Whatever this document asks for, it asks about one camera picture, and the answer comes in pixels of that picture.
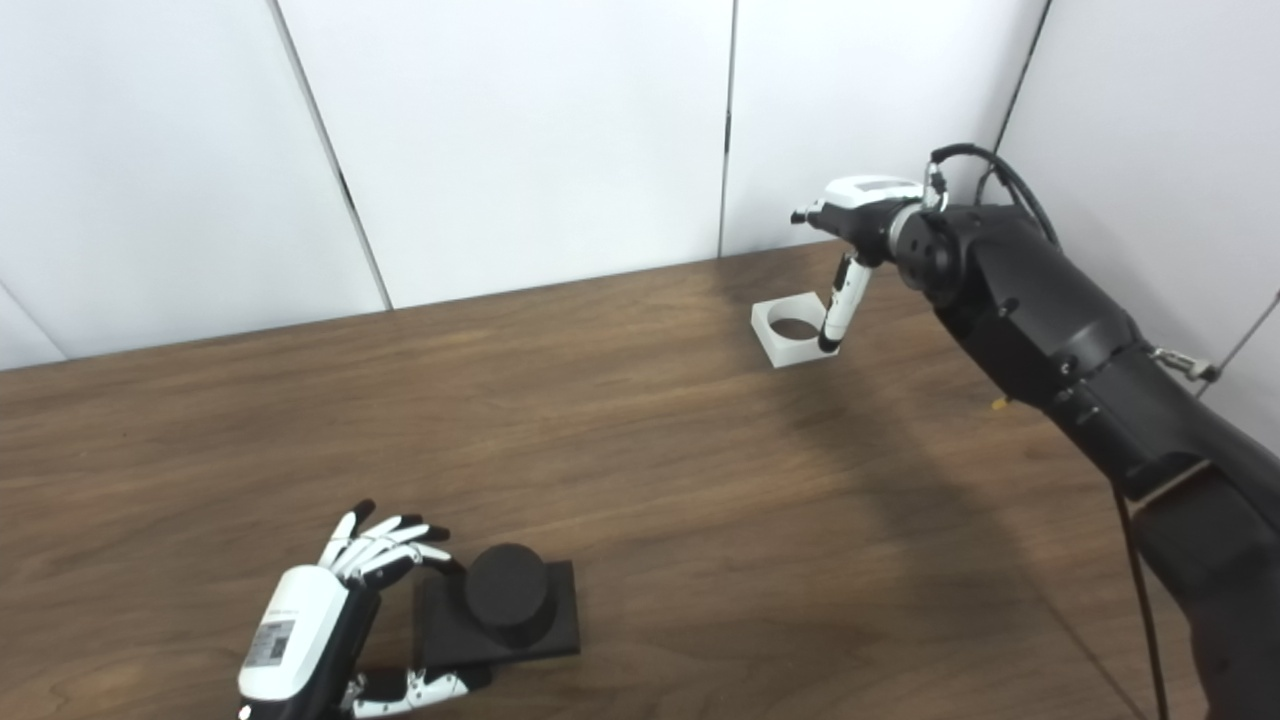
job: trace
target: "white square bracket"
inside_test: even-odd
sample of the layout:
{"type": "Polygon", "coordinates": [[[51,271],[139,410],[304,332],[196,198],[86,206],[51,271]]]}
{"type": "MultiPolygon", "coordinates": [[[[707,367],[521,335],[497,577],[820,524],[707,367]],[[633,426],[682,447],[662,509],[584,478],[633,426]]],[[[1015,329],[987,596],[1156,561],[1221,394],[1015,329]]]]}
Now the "white square bracket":
{"type": "Polygon", "coordinates": [[[773,323],[800,320],[818,329],[822,328],[826,316],[827,306],[822,304],[818,293],[805,292],[756,302],[751,306],[751,328],[755,329],[755,337],[760,338],[760,345],[764,347],[765,355],[769,356],[769,363],[774,368],[786,368],[787,365],[832,357],[840,354],[840,348],[837,347],[835,352],[823,352],[818,347],[817,336],[809,340],[782,337],[773,329],[773,323]]]}

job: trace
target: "barcode label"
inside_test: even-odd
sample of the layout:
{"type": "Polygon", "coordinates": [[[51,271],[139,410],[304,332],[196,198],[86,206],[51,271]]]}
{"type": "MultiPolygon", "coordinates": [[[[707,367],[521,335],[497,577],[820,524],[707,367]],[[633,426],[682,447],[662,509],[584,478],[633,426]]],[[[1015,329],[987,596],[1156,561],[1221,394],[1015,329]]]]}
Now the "barcode label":
{"type": "Polygon", "coordinates": [[[289,646],[289,635],[292,634],[293,620],[259,625],[257,633],[253,634],[253,643],[248,646],[244,666],[271,667],[279,665],[284,659],[284,648],[289,646]]]}

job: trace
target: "panel seam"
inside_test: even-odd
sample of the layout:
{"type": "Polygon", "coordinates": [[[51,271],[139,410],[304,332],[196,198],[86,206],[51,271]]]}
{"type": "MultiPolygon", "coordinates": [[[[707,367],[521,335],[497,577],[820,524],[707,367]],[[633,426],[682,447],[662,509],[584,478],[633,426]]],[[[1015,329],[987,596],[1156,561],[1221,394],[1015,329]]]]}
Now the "panel seam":
{"type": "Polygon", "coordinates": [[[733,65],[737,61],[737,1],[733,0],[733,14],[728,33],[728,88],[724,97],[724,158],[721,163],[721,211],[716,234],[716,256],[724,256],[724,204],[728,197],[728,150],[733,131],[733,65]]]}
{"type": "Polygon", "coordinates": [[[338,154],[333,147],[333,140],[329,137],[329,128],[325,126],[324,117],[320,115],[320,105],[316,102],[315,92],[311,90],[311,81],[307,78],[307,72],[302,67],[302,58],[298,55],[298,47],[293,42],[293,35],[289,32],[289,23],[284,19],[284,10],[280,8],[279,0],[264,1],[271,12],[271,18],[275,20],[275,29],[280,36],[280,42],[284,45],[284,54],[289,59],[289,65],[293,67],[293,77],[298,81],[298,88],[302,91],[307,111],[311,114],[311,123],[320,137],[320,145],[324,147],[329,169],[338,182],[343,204],[347,206],[347,215],[351,218],[351,224],[356,231],[360,249],[365,254],[365,261],[369,264],[369,273],[374,278],[374,286],[378,287],[378,296],[383,301],[383,309],[394,310],[396,306],[392,305],[392,297],[387,292],[387,282],[383,279],[381,268],[378,266],[378,256],[374,255],[374,247],[369,242],[369,233],[365,232],[365,222],[360,217],[360,210],[356,209],[356,200],[347,186],[347,176],[342,172],[342,164],[338,163],[338,154]]]}
{"type": "Polygon", "coordinates": [[[18,307],[18,310],[20,310],[22,314],[26,315],[28,320],[31,320],[32,325],[36,325],[36,329],[40,331],[40,334],[45,336],[45,340],[49,341],[49,345],[54,346],[54,350],[56,350],[58,354],[63,356],[63,360],[72,359],[72,356],[68,355],[65,350],[63,350],[63,346],[56,340],[54,340],[54,336],[50,334],[50,332],[45,328],[45,325],[42,325],[40,320],[37,320],[36,316],[31,314],[31,310],[27,309],[27,306],[22,302],[22,300],[18,300],[18,296],[14,295],[12,290],[9,290],[9,286],[5,284],[3,279],[0,279],[0,291],[4,291],[4,293],[9,296],[9,300],[13,300],[13,304],[18,307]]]}

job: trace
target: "robotic finger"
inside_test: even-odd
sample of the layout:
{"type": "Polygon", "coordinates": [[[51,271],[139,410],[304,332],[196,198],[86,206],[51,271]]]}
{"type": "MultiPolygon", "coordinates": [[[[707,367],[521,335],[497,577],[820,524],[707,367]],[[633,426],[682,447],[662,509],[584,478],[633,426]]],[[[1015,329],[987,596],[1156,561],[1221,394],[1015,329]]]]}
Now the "robotic finger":
{"type": "MultiPolygon", "coordinates": [[[[850,242],[868,232],[888,229],[884,233],[888,240],[897,237],[895,228],[919,210],[924,200],[925,188],[918,182],[890,176],[854,176],[827,184],[820,199],[791,214],[791,223],[808,223],[850,242]]],[[[872,270],[890,259],[891,251],[887,242],[883,251],[863,243],[841,259],[831,287],[827,316],[818,333],[818,347],[823,352],[835,352],[840,347],[870,282],[872,270]]]]}
{"type": "Polygon", "coordinates": [[[361,689],[351,703],[351,716],[385,717],[412,712],[475,692],[492,679],[492,673],[484,666],[451,673],[371,670],[356,679],[361,689]]]}
{"type": "Polygon", "coordinates": [[[351,539],[356,537],[356,530],[360,529],[360,524],[369,519],[374,514],[378,505],[369,500],[361,500],[355,507],[347,511],[346,515],[338,520],[338,527],[333,530],[333,537],[329,538],[329,543],[325,544],[324,552],[320,553],[320,561],[316,565],[321,568],[329,568],[333,565],[338,555],[351,543],[351,539]]]}
{"type": "Polygon", "coordinates": [[[338,559],[332,564],[334,575],[338,575],[339,578],[348,577],[351,570],[355,569],[362,559],[371,557],[371,555],[366,553],[371,552],[380,538],[384,538],[397,530],[422,527],[421,523],[421,515],[397,515],[383,520],[372,528],[369,528],[369,530],[361,533],[360,537],[351,541],[351,544],[348,544],[346,550],[338,555],[338,559]]]}
{"type": "Polygon", "coordinates": [[[356,568],[351,577],[369,589],[381,591],[399,582],[413,568],[434,568],[445,575],[462,571],[462,565],[448,552],[408,542],[370,559],[356,568]]]}
{"type": "Polygon", "coordinates": [[[334,566],[333,571],[339,578],[358,577],[361,568],[376,559],[378,556],[388,552],[402,543],[408,541],[428,537],[431,533],[431,525],[410,525],[407,528],[401,528],[398,530],[392,530],[384,536],[372,538],[372,542],[365,544],[360,550],[352,550],[342,556],[342,561],[334,566]]]}

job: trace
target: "wooden table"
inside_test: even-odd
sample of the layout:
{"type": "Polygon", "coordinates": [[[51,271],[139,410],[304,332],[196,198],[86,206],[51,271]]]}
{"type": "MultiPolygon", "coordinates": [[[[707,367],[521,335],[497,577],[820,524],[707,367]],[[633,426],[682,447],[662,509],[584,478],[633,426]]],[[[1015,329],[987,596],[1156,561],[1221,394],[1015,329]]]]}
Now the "wooden table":
{"type": "MultiPolygon", "coordinates": [[[[1153,716],[1103,479],[925,302],[772,370],[840,249],[0,374],[0,707],[225,719],[280,573],[370,496],[577,569],[581,657],[431,717],[1153,716]]],[[[403,662],[410,583],[365,657],[403,662]]],[[[1175,716],[1203,700],[1156,591],[1175,716]]]]}

